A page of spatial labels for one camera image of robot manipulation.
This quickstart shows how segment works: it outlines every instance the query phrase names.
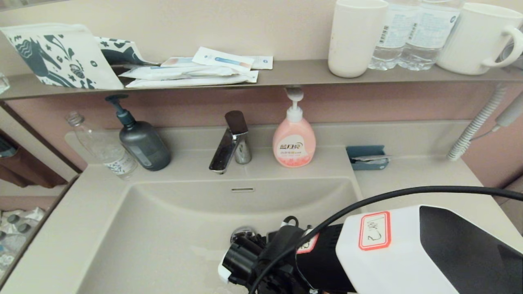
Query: sink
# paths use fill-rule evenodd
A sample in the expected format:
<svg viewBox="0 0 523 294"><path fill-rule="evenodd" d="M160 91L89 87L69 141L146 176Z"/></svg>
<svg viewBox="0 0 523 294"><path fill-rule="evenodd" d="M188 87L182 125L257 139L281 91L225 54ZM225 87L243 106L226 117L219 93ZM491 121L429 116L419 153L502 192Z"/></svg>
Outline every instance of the sink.
<svg viewBox="0 0 523 294"><path fill-rule="evenodd" d="M348 177L135 184L78 293L244 294L217 274L235 229L264 235L289 215L302 228L318 225L358 201L355 189Z"/></svg>

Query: red border label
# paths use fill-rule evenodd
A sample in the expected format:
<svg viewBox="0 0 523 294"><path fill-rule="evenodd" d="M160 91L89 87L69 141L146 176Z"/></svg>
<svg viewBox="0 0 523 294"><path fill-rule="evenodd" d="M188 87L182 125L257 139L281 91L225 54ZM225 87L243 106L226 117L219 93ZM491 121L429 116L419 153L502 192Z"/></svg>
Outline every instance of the red border label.
<svg viewBox="0 0 523 294"><path fill-rule="evenodd" d="M296 254L302 254L302 253L309 253L311 252L314 247L316 246L316 242L318 241L318 237L320 234L316 234L316 236L312 237L307 243L303 244L298 251L296 251Z"/></svg>
<svg viewBox="0 0 523 294"><path fill-rule="evenodd" d="M361 250L376 250L389 247L391 243L391 214L388 211L368 214L361 218L358 246ZM371 245L364 245L363 241L372 240Z"/></svg>

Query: soap dispenser bottle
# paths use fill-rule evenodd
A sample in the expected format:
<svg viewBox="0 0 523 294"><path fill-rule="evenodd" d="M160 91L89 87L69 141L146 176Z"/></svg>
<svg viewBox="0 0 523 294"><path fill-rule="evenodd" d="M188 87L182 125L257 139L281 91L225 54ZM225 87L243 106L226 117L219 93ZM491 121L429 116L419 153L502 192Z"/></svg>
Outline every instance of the soap dispenser bottle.
<svg viewBox="0 0 523 294"><path fill-rule="evenodd" d="M132 114L120 106L127 95L111 95L105 100L116 108L116 117L123 124L120 141L125 148L149 171L159 171L170 162L170 153L154 129L145 121L136 121Z"/></svg>
<svg viewBox="0 0 523 294"><path fill-rule="evenodd" d="M272 138L274 156L285 167L300 167L308 164L316 150L316 137L311 125L303 118L298 102L303 99L303 90L298 87L285 88L292 106L287 118L280 124Z"/></svg>

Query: faucet handle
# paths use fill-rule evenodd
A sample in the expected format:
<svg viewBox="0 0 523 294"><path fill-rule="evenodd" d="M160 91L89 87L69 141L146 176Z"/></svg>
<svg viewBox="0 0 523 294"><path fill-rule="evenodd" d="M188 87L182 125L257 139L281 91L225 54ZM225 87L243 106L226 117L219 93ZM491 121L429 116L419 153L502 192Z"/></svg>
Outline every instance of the faucet handle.
<svg viewBox="0 0 523 294"><path fill-rule="evenodd" d="M234 139L236 136L249 133L243 113L239 110L229 111L225 114L225 120Z"/></svg>

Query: gray pump bottle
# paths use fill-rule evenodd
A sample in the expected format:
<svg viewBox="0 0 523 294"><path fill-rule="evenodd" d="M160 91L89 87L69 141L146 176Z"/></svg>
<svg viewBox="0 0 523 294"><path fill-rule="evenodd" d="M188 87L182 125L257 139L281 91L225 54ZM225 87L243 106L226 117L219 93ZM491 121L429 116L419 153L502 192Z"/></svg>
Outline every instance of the gray pump bottle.
<svg viewBox="0 0 523 294"><path fill-rule="evenodd" d="M123 124L120 141L136 160L149 171L159 171L170 162L170 153L154 129L145 121L136 121L129 111L120 106L127 95L111 95L105 101L116 108L116 117Z"/></svg>

